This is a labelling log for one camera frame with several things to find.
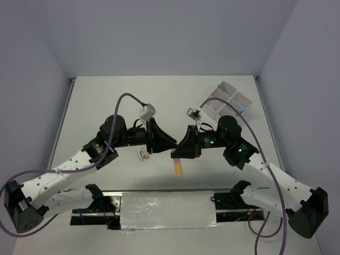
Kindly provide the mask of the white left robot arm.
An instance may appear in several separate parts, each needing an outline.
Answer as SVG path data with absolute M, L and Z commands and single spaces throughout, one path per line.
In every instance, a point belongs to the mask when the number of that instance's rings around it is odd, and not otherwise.
M 121 115 L 111 115 L 99 132 L 74 156 L 41 175 L 19 183 L 10 178 L 1 188 L 4 207 L 14 225 L 15 237 L 36 233 L 36 227 L 46 218 L 72 209 L 89 208 L 93 212 L 114 205 L 95 184 L 67 189 L 80 178 L 95 173 L 118 157 L 116 148 L 146 146 L 147 152 L 157 154 L 177 147 L 174 138 L 164 132 L 151 117 L 140 126 L 127 128 Z

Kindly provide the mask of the orange pink highlighter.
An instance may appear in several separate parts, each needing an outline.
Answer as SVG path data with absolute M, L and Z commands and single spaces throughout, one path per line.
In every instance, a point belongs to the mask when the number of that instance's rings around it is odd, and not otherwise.
M 177 176 L 182 176 L 183 175 L 183 169 L 182 169 L 181 160 L 179 158 L 175 158 L 175 159 L 173 159 L 173 162 L 174 162 L 175 174 Z

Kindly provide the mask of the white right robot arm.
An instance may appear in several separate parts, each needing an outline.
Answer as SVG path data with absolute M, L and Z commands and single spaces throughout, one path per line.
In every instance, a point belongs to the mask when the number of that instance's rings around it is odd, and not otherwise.
M 228 115 L 219 119 L 213 131 L 200 132 L 190 125 L 171 158 L 195 159 L 204 149 L 224 148 L 227 163 L 242 173 L 242 180 L 231 190 L 232 204 L 237 208 L 254 205 L 286 216 L 292 230 L 306 239 L 312 238 L 329 214 L 327 192 L 299 182 L 264 160 L 258 148 L 241 137 L 241 132 L 237 120 Z

